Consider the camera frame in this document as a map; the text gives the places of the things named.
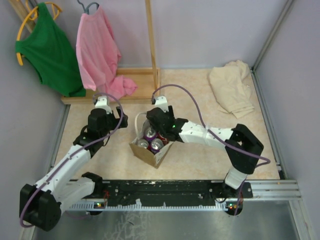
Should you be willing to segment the red Coca-Cola can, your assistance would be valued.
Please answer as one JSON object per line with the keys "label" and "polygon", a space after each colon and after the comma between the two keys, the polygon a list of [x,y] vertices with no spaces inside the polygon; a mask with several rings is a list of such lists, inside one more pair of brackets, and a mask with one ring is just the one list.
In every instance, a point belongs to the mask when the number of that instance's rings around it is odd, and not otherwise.
{"label": "red Coca-Cola can", "polygon": [[164,146],[166,146],[170,142],[166,137],[162,136],[160,133],[157,134],[157,138],[162,141]]}

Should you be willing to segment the purple Fanta can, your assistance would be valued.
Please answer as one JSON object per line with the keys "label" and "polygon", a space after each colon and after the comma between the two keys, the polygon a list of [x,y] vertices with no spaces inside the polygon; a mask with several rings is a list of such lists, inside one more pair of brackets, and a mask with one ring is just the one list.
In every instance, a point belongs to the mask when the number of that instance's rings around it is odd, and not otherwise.
{"label": "purple Fanta can", "polygon": [[152,140],[156,139],[157,136],[157,131],[150,126],[143,131],[143,138],[148,142],[151,142]]}

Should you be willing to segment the brown canvas bag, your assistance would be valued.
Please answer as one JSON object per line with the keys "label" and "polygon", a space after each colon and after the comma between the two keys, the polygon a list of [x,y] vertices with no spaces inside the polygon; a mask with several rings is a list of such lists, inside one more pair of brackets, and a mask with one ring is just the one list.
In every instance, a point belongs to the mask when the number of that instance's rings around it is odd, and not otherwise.
{"label": "brown canvas bag", "polygon": [[138,113],[134,118],[134,130],[135,130],[135,139],[129,144],[132,153],[135,157],[140,159],[141,161],[145,162],[146,164],[158,169],[161,165],[162,161],[165,159],[167,153],[170,151],[173,142],[170,141],[167,145],[165,145],[157,154],[153,154],[150,150],[150,142],[149,143],[149,149],[145,149],[142,147],[137,146],[137,141],[140,139],[144,139],[144,130],[147,127],[151,127],[149,121],[147,118],[145,118],[144,123],[142,124],[142,127],[138,127],[138,118],[142,115],[147,115],[146,112],[140,112]]}

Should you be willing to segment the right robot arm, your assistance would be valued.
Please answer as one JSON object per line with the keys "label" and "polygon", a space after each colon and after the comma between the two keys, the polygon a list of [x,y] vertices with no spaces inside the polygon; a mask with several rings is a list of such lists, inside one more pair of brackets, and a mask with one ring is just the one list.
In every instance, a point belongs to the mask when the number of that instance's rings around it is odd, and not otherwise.
{"label": "right robot arm", "polygon": [[201,144],[226,152],[231,167],[223,182],[223,192],[235,198],[247,176],[254,173],[264,150],[261,141],[243,124],[234,128],[205,127],[184,118],[175,118],[173,111],[155,107],[146,113],[150,126],[170,142]]}

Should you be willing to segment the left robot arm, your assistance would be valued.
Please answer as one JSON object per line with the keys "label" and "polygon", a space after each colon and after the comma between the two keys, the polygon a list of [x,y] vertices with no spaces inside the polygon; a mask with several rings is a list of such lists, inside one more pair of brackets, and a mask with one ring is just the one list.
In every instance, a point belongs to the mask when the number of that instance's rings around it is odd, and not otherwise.
{"label": "left robot arm", "polygon": [[94,173],[85,173],[73,184],[69,181],[104,147],[105,139],[128,126],[123,107],[117,106],[116,111],[119,117],[115,117],[108,104],[96,105],[62,160],[35,184],[22,187],[19,223],[23,228],[38,227],[48,232],[77,201],[87,196],[97,199],[103,195],[102,178]]}

